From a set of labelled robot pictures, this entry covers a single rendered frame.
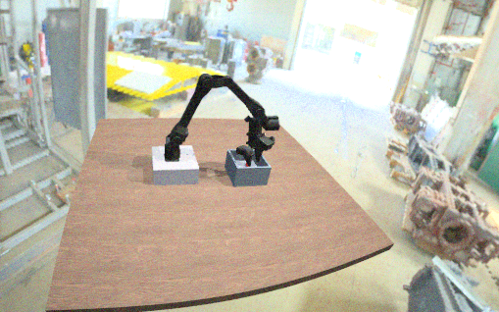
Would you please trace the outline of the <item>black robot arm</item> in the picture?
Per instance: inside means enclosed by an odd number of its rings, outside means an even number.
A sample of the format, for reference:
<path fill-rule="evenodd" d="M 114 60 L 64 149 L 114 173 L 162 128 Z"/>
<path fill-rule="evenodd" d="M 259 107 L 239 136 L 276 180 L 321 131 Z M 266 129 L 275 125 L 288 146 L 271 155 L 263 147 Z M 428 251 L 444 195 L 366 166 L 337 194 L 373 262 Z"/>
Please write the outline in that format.
<path fill-rule="evenodd" d="M 219 76 L 202 74 L 198 79 L 194 94 L 192 95 L 187 107 L 185 108 L 179 123 L 171 130 L 170 134 L 166 136 L 165 144 L 165 162 L 179 162 L 180 158 L 180 145 L 185 142 L 188 137 L 188 124 L 193 117 L 201 100 L 210 92 L 212 88 L 226 86 L 231 90 L 234 95 L 241 100 L 253 117 L 246 117 L 244 120 L 249 122 L 249 131 L 261 132 L 262 125 L 265 130 L 279 130 L 280 124 L 278 116 L 267 116 L 266 110 L 260 102 L 248 96 L 248 94 L 241 89 L 231 76 Z M 260 118 L 260 119 L 259 119 Z M 274 145 L 274 136 L 266 137 L 265 133 L 262 136 L 258 135 L 255 144 L 268 151 Z"/>

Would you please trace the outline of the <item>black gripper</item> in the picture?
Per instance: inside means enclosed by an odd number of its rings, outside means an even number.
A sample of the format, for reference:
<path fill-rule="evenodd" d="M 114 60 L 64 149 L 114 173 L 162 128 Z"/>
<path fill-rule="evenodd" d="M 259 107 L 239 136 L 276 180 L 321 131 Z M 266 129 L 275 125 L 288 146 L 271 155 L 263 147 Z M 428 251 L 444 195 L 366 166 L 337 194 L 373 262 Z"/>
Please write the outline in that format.
<path fill-rule="evenodd" d="M 248 135 L 248 141 L 246 144 L 249 146 L 241 145 L 236 148 L 236 153 L 243 155 L 247 165 L 251 167 L 251 162 L 252 162 L 252 156 L 254 155 L 253 149 L 255 150 L 255 156 L 256 156 L 256 161 L 259 162 L 260 158 L 263 153 L 263 148 L 261 148 L 258 144 L 258 146 L 255 144 L 256 138 L 258 138 L 258 135 L 262 136 L 262 132 L 247 132 L 246 135 Z"/>

